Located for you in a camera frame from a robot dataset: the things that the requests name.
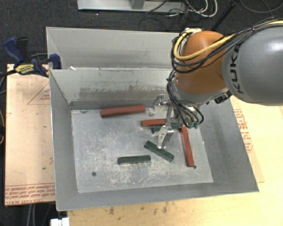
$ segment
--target black carpet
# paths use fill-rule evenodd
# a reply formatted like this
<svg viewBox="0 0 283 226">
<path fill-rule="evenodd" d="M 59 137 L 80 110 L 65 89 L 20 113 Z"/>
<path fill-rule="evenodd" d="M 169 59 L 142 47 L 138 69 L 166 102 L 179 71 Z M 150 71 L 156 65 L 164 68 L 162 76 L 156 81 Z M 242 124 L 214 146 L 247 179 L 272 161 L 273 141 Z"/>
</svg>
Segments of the black carpet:
<svg viewBox="0 0 283 226">
<path fill-rule="evenodd" d="M 9 37 L 28 37 L 31 53 L 46 52 L 45 28 L 101 28 L 111 30 L 181 32 L 186 27 L 201 27 L 210 30 L 222 12 L 232 0 L 217 0 L 218 13 L 212 18 L 201 18 L 196 14 L 188 16 L 167 17 L 158 13 L 117 11 L 78 11 L 77 0 L 0 0 L 0 71 L 4 72 L 6 64 L 15 61 L 2 48 L 2 43 Z M 274 10 L 283 0 L 242 0 L 253 10 Z M 219 25 L 217 31 L 227 34 L 246 28 L 271 15 L 283 15 L 283 4 L 271 13 L 255 13 L 236 4 L 230 14 Z M 0 108 L 5 116 L 6 95 L 0 95 Z M 26 225 L 29 205 L 5 207 L 4 198 L 4 154 L 5 145 L 0 147 L 0 222 L 5 226 Z M 49 208 L 47 218 L 57 218 L 55 206 L 42 203 L 35 206 L 36 225 L 40 226 Z"/>
</svg>

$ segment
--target red stick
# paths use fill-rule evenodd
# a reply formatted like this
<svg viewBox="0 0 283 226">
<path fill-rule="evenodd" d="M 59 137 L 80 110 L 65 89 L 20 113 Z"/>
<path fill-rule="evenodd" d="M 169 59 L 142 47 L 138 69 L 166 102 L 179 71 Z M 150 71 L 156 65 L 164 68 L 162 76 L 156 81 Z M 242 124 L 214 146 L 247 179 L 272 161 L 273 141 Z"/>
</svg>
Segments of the red stick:
<svg viewBox="0 0 283 226">
<path fill-rule="evenodd" d="M 152 120 L 144 120 L 141 122 L 141 126 L 147 127 L 147 126 L 161 126 L 166 123 L 165 119 L 152 119 Z"/>
<path fill-rule="evenodd" d="M 110 117 L 125 114 L 142 113 L 146 111 L 144 105 L 125 106 L 117 108 L 102 109 L 100 111 L 101 117 Z"/>
<path fill-rule="evenodd" d="M 185 126 L 181 127 L 180 134 L 181 134 L 181 139 L 183 142 L 183 150 L 184 150 L 185 161 L 186 161 L 187 167 L 193 167 L 195 166 L 195 163 L 194 163 L 193 153 L 191 149 L 188 130 Z"/>
</svg>

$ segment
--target yellow cable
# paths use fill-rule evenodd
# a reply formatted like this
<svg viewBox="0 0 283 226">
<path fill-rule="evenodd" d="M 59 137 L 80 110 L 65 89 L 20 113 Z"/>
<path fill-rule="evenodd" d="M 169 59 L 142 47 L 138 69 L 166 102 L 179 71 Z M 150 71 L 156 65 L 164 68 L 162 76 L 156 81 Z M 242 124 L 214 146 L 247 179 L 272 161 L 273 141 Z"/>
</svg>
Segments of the yellow cable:
<svg viewBox="0 0 283 226">
<path fill-rule="evenodd" d="M 270 23 L 267 23 L 266 25 L 270 25 L 270 24 L 283 24 L 283 20 L 270 22 Z M 189 30 L 185 31 L 185 32 L 179 37 L 179 39 L 177 40 L 177 42 L 176 42 L 176 44 L 175 44 L 175 46 L 174 46 L 174 51 L 173 51 L 174 56 L 175 56 L 178 60 L 185 61 L 185 60 L 189 60 L 189 59 L 195 58 L 195 57 L 197 57 L 198 55 L 201 55 L 202 53 L 206 52 L 207 50 L 209 50 L 209 49 L 211 49 L 211 48 L 215 48 L 215 47 L 217 47 L 217 46 L 219 46 L 219 45 L 222 45 L 223 43 L 225 43 L 226 41 L 228 41 L 231 37 L 233 37 L 233 36 L 235 35 L 235 33 L 234 33 L 234 34 L 232 34 L 232 35 L 230 35 L 230 36 L 224 37 L 223 39 L 221 39 L 221 40 L 219 40 L 219 41 L 217 41 L 217 42 L 215 42 L 215 43 L 213 43 L 213 44 L 207 46 L 206 48 L 203 48 L 203 49 L 201 49 L 201 50 L 199 50 L 199 51 L 197 51 L 197 52 L 195 52 L 195 53 L 193 53 L 193 54 L 191 54 L 191 55 L 186 55 L 186 56 L 180 56 L 180 55 L 178 55 L 178 53 L 177 53 L 178 47 L 179 47 L 180 43 L 183 41 L 183 39 L 186 37 L 186 35 L 189 34 L 189 33 L 193 34 L 193 33 L 200 32 L 200 31 L 201 31 L 201 29 L 189 29 Z"/>
</svg>

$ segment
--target yellow clamp label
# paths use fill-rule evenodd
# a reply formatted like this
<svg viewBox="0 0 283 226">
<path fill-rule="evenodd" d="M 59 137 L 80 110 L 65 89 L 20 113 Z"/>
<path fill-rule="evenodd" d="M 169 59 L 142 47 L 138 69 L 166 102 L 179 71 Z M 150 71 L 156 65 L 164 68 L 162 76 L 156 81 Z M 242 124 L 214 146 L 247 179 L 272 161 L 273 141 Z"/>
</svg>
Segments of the yellow clamp label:
<svg viewBox="0 0 283 226">
<path fill-rule="evenodd" d="M 25 74 L 25 73 L 33 71 L 33 68 L 34 68 L 33 64 L 21 64 L 15 70 L 18 73 Z"/>
</svg>

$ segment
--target blue clamp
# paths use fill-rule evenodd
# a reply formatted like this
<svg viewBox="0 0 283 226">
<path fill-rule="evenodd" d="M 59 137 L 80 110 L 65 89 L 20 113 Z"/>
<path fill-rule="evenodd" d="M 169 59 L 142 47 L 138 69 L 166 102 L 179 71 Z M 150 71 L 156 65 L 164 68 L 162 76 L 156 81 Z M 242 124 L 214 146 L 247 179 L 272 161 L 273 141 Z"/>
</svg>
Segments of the blue clamp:
<svg viewBox="0 0 283 226">
<path fill-rule="evenodd" d="M 30 63 L 24 63 L 24 57 L 16 46 L 16 38 L 11 37 L 3 43 L 3 48 L 7 54 L 16 60 L 14 70 L 21 75 L 36 74 L 47 77 L 48 70 L 38 63 L 38 60 L 33 58 Z M 57 54 L 52 54 L 49 57 L 51 68 L 62 69 L 60 57 Z"/>
</svg>

